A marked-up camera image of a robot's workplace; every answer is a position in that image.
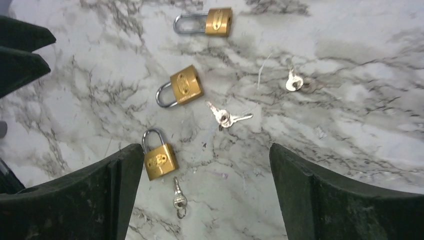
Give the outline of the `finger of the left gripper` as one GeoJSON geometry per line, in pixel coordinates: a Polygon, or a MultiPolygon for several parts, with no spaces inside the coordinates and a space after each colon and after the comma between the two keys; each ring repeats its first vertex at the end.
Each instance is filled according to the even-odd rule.
{"type": "Polygon", "coordinates": [[[54,35],[45,27],[0,16],[1,47],[33,52],[56,41],[54,35]]]}
{"type": "Polygon", "coordinates": [[[8,47],[0,48],[0,97],[51,72],[48,63],[38,54],[8,47]]]}

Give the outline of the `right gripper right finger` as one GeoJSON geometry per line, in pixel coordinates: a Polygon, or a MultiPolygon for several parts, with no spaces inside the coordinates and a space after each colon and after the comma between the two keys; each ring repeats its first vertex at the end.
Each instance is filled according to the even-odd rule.
{"type": "Polygon", "coordinates": [[[280,144],[271,172],[290,240],[421,240],[424,196],[363,183],[280,144]]]}

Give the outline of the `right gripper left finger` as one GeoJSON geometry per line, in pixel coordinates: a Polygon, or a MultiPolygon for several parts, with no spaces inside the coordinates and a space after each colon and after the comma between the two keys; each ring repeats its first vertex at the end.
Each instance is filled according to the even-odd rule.
{"type": "Polygon", "coordinates": [[[54,180],[0,196],[3,240],[123,240],[143,170],[132,143],[54,180]]]}

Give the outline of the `brass padlock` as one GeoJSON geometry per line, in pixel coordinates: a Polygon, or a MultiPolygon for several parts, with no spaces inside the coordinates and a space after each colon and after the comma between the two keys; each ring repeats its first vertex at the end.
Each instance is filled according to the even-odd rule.
{"type": "Polygon", "coordinates": [[[144,153],[144,166],[150,181],[164,176],[179,168],[172,145],[164,142],[162,133],[159,129],[148,129],[141,138],[141,146],[144,153]],[[146,146],[146,138],[150,133],[156,133],[161,142],[161,145],[153,150],[150,150],[146,146]]]}
{"type": "Polygon", "coordinates": [[[178,15],[173,22],[173,30],[177,34],[205,34],[214,37],[228,37],[232,28],[233,10],[231,7],[211,8],[208,12],[185,13],[178,15]],[[182,30],[178,24],[183,19],[206,17],[201,29],[182,30]]]}
{"type": "Polygon", "coordinates": [[[170,82],[163,84],[155,95],[156,103],[161,108],[170,108],[176,105],[185,105],[204,95],[204,89],[199,74],[194,65],[178,71],[170,77],[170,82]],[[175,101],[163,103],[160,99],[164,89],[171,87],[175,96],[175,101]]]}

